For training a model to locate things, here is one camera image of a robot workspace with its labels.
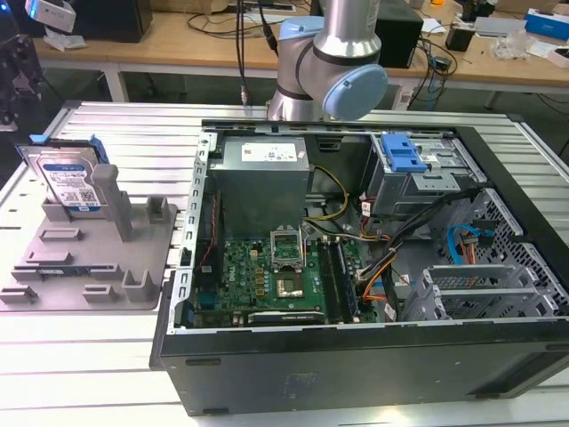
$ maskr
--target light blue joint cap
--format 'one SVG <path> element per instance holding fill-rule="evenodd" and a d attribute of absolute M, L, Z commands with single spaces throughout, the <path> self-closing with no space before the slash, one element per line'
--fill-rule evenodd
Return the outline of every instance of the light blue joint cap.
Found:
<path fill-rule="evenodd" d="M 279 40 L 313 37 L 324 28 L 322 16 L 295 16 L 281 25 Z"/>
<path fill-rule="evenodd" d="M 388 73 L 368 64 L 346 73 L 328 91 L 322 108 L 340 120 L 358 120 L 374 109 L 388 90 Z"/>
<path fill-rule="evenodd" d="M 48 140 L 49 136 L 47 135 L 29 135 L 29 139 L 32 141 L 32 144 L 43 145 Z"/>

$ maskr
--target aluminum extrusion table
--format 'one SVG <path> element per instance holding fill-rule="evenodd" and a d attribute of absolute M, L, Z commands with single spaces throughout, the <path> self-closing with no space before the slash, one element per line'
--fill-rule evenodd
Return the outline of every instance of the aluminum extrusion table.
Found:
<path fill-rule="evenodd" d="M 63 139 L 95 133 L 131 200 L 165 194 L 183 211 L 202 119 L 263 116 L 256 108 L 84 102 L 63 109 L 46 132 Z M 569 243 L 569 170 L 528 125 L 503 115 L 396 111 L 365 120 L 476 127 Z M 24 165 L 0 192 L 2 280 L 44 217 L 43 194 Z M 178 217 L 165 277 L 178 260 Z M 569 370 L 512 400 L 188 418 L 167 373 L 148 369 L 155 323 L 156 311 L 0 317 L 0 425 L 569 425 Z"/>

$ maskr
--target blue cable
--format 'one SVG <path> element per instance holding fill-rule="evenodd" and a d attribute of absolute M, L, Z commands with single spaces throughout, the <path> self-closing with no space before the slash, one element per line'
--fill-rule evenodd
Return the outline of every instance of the blue cable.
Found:
<path fill-rule="evenodd" d="M 448 252 L 451 254 L 453 261 L 455 264 L 460 265 L 463 264 L 462 257 L 456 252 L 456 244 L 454 243 L 454 232 L 458 229 L 470 231 L 474 234 L 477 238 L 482 236 L 483 232 L 479 229 L 475 229 L 474 227 L 469 226 L 468 224 L 455 224 L 452 227 L 449 227 L 448 234 L 446 235 L 446 243 L 448 245 Z M 494 232 L 492 230 L 484 230 L 484 235 L 488 237 L 492 237 Z"/>

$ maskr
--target power supply label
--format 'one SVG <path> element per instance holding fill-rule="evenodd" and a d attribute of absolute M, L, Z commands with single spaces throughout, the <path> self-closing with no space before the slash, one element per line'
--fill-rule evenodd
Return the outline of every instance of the power supply label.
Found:
<path fill-rule="evenodd" d="M 294 144 L 270 144 L 247 142 L 241 147 L 243 162 L 296 162 Z"/>
<path fill-rule="evenodd" d="M 100 201 L 92 185 L 85 182 L 87 171 L 83 165 L 42 166 L 52 191 L 62 205 L 77 211 L 97 211 Z"/>

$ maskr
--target red cable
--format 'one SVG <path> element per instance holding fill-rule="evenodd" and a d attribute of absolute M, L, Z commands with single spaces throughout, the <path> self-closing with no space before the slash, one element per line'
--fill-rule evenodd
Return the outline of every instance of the red cable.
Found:
<path fill-rule="evenodd" d="M 215 209 L 217 207 L 217 199 L 215 196 L 213 196 L 213 207 L 212 207 L 212 241 L 210 242 L 210 245 L 207 247 L 207 251 L 205 251 L 205 254 L 202 258 L 202 261 L 199 263 L 199 265 L 197 266 L 198 270 L 202 269 L 202 265 L 204 265 L 205 260 L 207 259 L 207 255 L 210 254 L 210 252 L 212 251 L 213 248 L 213 242 L 215 242 L 215 235 L 217 233 L 217 223 L 215 221 Z"/>

